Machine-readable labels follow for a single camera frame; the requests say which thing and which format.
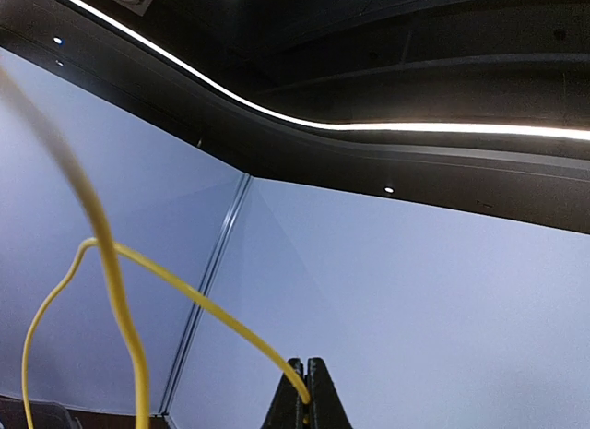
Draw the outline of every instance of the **curved ceiling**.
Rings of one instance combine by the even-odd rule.
[[[83,1],[288,116],[586,125],[586,0]],[[248,173],[590,232],[579,138],[286,123],[65,0],[0,3],[2,46]]]
[[[159,55],[164,59],[170,61],[175,66],[178,66],[186,73],[193,76],[195,79],[203,82],[223,96],[229,98],[231,101],[239,103],[252,109],[255,112],[277,119],[281,122],[287,122],[303,128],[312,128],[320,131],[398,131],[398,132],[436,132],[436,133],[468,133],[468,134],[493,134],[493,135],[518,135],[518,136],[533,136],[533,137],[555,137],[568,138],[574,140],[590,140],[590,131],[584,129],[566,129],[558,127],[547,126],[524,126],[524,125],[492,125],[492,124],[461,124],[461,123],[433,123],[433,122],[365,122],[365,123],[330,123],[317,122],[308,120],[297,116],[287,115],[279,111],[269,109],[262,106],[255,101],[248,100],[235,92],[221,86],[215,80],[209,78],[207,75],[198,71],[188,63],[181,60],[178,56],[171,54],[169,51],[163,49],[158,44],[142,36],[140,33],[127,28],[118,20],[109,15],[99,11],[96,7],[87,4],[82,0],[66,0],[73,6],[78,7],[91,14],[94,18],[98,18],[114,30],[133,39],[134,42],[139,43],[142,47],[148,49],[153,54]],[[63,40],[60,37],[53,37],[53,41],[61,45]]]

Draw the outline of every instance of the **wall seam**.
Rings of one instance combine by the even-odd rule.
[[[225,219],[221,224],[218,239],[213,247],[213,250],[211,251],[211,255],[209,256],[209,260],[206,264],[205,272],[203,273],[203,277],[201,278],[201,282],[198,287],[198,290],[205,296],[208,296],[211,292],[211,288],[213,287],[219,266],[223,259],[223,254],[228,244],[228,240],[230,239],[231,231],[233,230],[233,226],[236,222],[240,209],[242,208],[243,201],[246,198],[246,194],[251,182],[252,176],[248,173],[243,173],[240,177],[238,187],[236,188],[236,192],[230,207],[228,208]],[[172,401],[174,400],[174,395],[176,393],[176,389],[180,382],[184,365],[186,363],[186,358],[188,352],[191,349],[195,332],[199,322],[201,321],[202,315],[203,309],[197,304],[192,304],[191,311],[184,326],[183,335],[181,336],[178,351],[176,352],[176,356],[174,357],[174,361],[172,363],[171,373],[168,377],[166,388],[164,389],[162,402],[159,406],[159,415],[166,416],[169,414],[169,410],[172,405]]]

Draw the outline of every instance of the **wall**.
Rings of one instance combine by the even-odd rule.
[[[590,237],[253,182],[211,293],[285,357],[323,357],[355,428],[590,424]],[[206,316],[179,429],[260,427],[280,373]]]
[[[64,130],[115,239],[198,286],[241,173],[6,51],[0,63]],[[65,179],[2,98],[0,91],[0,395],[17,397],[30,321],[91,230]],[[156,412],[191,302],[122,265]],[[95,250],[41,322],[29,371],[33,399],[134,412],[132,365]]]

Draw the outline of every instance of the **dark ceiling soffit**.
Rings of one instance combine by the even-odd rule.
[[[8,50],[256,176],[380,196],[394,179],[401,200],[590,232],[587,161],[506,151],[586,154],[585,142],[505,138],[511,147],[494,152],[467,145],[489,146],[494,136],[466,136],[461,149],[450,148],[453,135],[444,135],[440,147],[344,141],[346,133],[321,137],[221,98],[54,0],[3,0],[0,27]],[[64,36],[63,46],[53,43],[55,34]],[[415,143],[431,137],[396,135]],[[495,201],[481,201],[480,193]]]
[[[444,71],[461,68],[466,70],[470,66],[502,66],[529,68],[538,70],[555,70],[559,67],[567,67],[568,71],[590,71],[590,54],[578,53],[537,53],[537,54],[491,54],[470,55],[466,57],[443,58],[437,60],[424,60],[419,62],[400,63],[397,65],[362,69],[344,74],[320,77],[311,80],[299,81],[279,88],[272,88],[258,92],[258,95],[272,95],[286,90],[309,88],[315,85],[325,85],[342,82],[354,78],[374,77],[379,75],[405,74],[410,71]]]
[[[6,3],[9,6],[0,13],[0,26],[5,29],[2,43],[7,49],[188,143],[195,146],[201,144],[204,148],[207,144],[216,144],[219,150],[232,149],[229,157],[242,155],[238,160],[239,167],[253,174],[257,172],[252,166],[260,166],[261,154],[273,150],[277,142],[292,141],[308,148],[334,152],[347,150],[351,154],[354,154],[357,143],[375,142],[471,149],[485,147],[577,159],[590,158],[590,147],[584,142],[559,138],[337,132],[289,125],[228,101],[225,96],[198,83],[180,68],[158,59],[141,46],[136,46],[120,34],[92,22],[56,0],[6,0]],[[52,40],[54,34],[60,34],[66,43],[55,45]],[[32,49],[29,44],[36,46],[36,49]],[[57,66],[57,59],[65,67]],[[78,76],[83,73],[85,78],[76,79],[75,71]],[[248,136],[247,133],[253,131],[256,134]],[[262,141],[256,144],[262,131],[264,139],[260,138]],[[237,164],[231,158],[227,161]]]
[[[294,33],[295,29],[287,27],[273,40],[268,41],[265,46],[260,46],[258,55],[264,56],[266,54],[288,50],[294,46],[317,40],[341,30],[350,30],[386,18],[398,18],[414,13],[430,12],[447,6],[473,4],[476,2],[480,2],[483,6],[486,6],[487,3],[493,2],[493,0],[407,0],[402,3],[391,3],[388,0],[372,0],[372,3],[366,9],[352,18],[345,18],[328,25],[315,25],[316,29],[306,30],[299,35],[290,35]]]

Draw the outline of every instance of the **light gray wall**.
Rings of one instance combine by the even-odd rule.
[[[241,174],[6,51],[0,63],[65,131],[115,239],[198,286]],[[30,321],[91,230],[65,179],[2,98],[0,92],[0,395],[19,397]],[[126,260],[123,270],[156,412],[191,302]],[[134,412],[132,365],[96,251],[41,322],[29,371],[33,399]]]
[[[590,237],[255,180],[212,298],[323,357],[355,428],[590,425]],[[280,373],[206,316],[171,416],[256,428]]]

